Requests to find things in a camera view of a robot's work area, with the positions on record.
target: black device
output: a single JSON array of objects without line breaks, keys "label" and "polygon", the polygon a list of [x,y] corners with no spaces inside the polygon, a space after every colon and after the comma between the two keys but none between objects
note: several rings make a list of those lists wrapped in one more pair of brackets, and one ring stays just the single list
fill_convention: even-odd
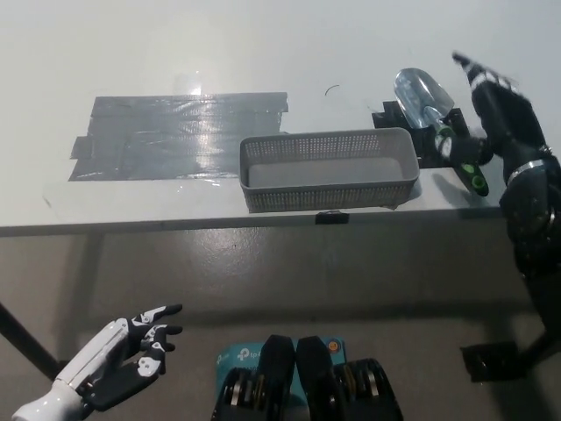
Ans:
[{"label": "black device", "polygon": [[[385,129],[389,127],[400,127],[405,129],[411,135],[413,146],[419,160],[420,168],[442,168],[453,167],[462,183],[473,193],[479,196],[487,196],[489,194],[489,185],[485,176],[481,172],[479,165],[470,163],[456,163],[452,165],[445,160],[437,151],[435,146],[435,137],[437,132],[433,127],[424,129],[412,128],[401,110],[397,101],[384,101],[384,112],[375,112],[372,114],[374,127],[377,129]],[[454,108],[444,118],[443,123],[453,130],[453,138],[470,138],[470,132],[464,120],[464,115],[459,108]]]},{"label": "black device", "polygon": [[333,366],[317,336],[292,339],[272,335],[261,348],[254,371],[233,368],[217,399],[213,421],[280,421],[290,395],[295,365],[312,421],[402,421],[386,373],[376,360]]}]

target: table leg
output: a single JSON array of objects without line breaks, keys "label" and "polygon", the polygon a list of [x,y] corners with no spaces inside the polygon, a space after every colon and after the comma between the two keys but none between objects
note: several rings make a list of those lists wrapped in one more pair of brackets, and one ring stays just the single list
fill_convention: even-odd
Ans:
[{"label": "table leg", "polygon": [[49,380],[53,381],[62,365],[0,303],[0,333]]}]

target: white robotic hand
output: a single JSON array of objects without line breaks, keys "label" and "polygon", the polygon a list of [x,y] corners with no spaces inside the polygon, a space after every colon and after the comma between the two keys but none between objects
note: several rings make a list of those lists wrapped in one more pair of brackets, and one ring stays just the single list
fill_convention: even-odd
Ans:
[{"label": "white robotic hand", "polygon": [[[13,421],[75,421],[136,395],[166,373],[166,352],[175,349],[167,335],[180,326],[155,325],[181,311],[180,304],[159,307],[106,325],[59,373],[51,391],[22,406]],[[124,360],[144,354],[125,365]]]}]

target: black holder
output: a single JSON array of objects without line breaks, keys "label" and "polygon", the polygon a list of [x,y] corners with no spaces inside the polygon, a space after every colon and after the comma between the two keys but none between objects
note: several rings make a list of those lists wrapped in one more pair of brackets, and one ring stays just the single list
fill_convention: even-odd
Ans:
[{"label": "black holder", "polygon": [[[374,127],[377,129],[400,127],[407,130],[413,140],[420,168],[449,168],[451,166],[443,160],[435,147],[436,133],[434,128],[413,129],[409,126],[397,101],[384,101],[383,105],[384,112],[372,114]],[[450,126],[460,137],[470,135],[464,115],[459,108],[452,109],[444,119],[444,123]]]}]

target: green handle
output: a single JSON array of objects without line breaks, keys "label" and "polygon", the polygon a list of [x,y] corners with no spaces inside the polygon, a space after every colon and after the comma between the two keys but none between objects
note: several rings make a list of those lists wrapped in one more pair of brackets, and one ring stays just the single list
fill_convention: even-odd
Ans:
[{"label": "green handle", "polygon": [[[454,144],[454,140],[456,140],[458,136],[451,127],[443,125],[437,131],[437,143],[440,146],[438,152],[443,155],[444,158],[450,156],[450,150],[447,149],[446,144],[448,138],[450,138],[449,143],[451,148],[451,145]],[[483,197],[489,194],[489,185],[478,165],[462,164],[454,169],[459,179],[470,191]]]}]

